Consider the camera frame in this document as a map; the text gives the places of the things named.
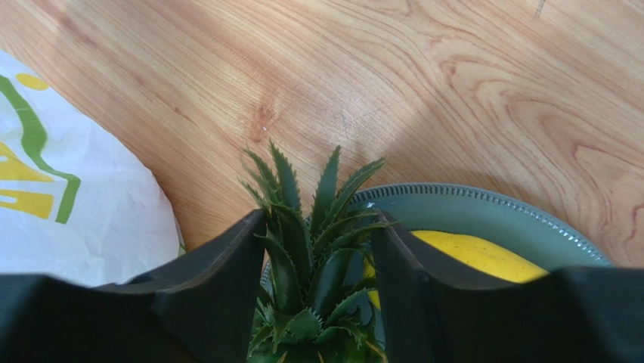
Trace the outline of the white plastic bag lemon print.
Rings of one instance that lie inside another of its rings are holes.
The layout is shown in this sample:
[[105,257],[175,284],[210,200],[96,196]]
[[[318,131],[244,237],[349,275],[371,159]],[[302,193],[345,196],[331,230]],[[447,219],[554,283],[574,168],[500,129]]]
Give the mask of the white plastic bag lemon print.
[[185,252],[169,199],[115,136],[1,55],[1,272],[122,284]]

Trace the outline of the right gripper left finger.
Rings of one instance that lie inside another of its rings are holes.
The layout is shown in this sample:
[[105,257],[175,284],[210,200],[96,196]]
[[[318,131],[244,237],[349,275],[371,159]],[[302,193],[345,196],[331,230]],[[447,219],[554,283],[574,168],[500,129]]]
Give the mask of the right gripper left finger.
[[3,362],[244,362],[265,214],[125,284],[2,275]]

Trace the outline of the pineapple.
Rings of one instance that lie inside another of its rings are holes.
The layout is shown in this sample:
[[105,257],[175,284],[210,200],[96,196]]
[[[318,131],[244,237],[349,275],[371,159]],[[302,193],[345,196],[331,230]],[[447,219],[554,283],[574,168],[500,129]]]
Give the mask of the pineapple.
[[374,208],[350,204],[385,160],[374,160],[339,183],[341,148],[335,148],[306,215],[292,163],[275,144],[269,151],[271,161],[246,152],[254,167],[244,188],[265,214],[266,230],[258,239],[268,254],[268,280],[258,289],[247,361],[386,361],[375,320],[363,321],[356,305],[378,290],[376,278],[347,279],[355,256],[375,267],[370,236],[386,223],[377,220]]

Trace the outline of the yellow mango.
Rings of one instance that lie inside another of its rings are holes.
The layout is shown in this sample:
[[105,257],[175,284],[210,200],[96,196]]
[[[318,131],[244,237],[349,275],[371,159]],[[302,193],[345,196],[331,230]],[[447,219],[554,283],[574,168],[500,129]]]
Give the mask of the yellow mango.
[[432,230],[417,230],[411,234],[457,261],[505,281],[525,283],[548,273],[533,262],[480,237]]

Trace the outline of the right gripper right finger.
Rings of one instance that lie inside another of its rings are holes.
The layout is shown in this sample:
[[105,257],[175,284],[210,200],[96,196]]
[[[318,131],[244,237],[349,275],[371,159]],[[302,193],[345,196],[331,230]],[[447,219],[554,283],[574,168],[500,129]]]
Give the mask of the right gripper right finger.
[[486,275],[385,212],[372,250],[391,362],[641,362],[643,272],[566,267],[523,284]]

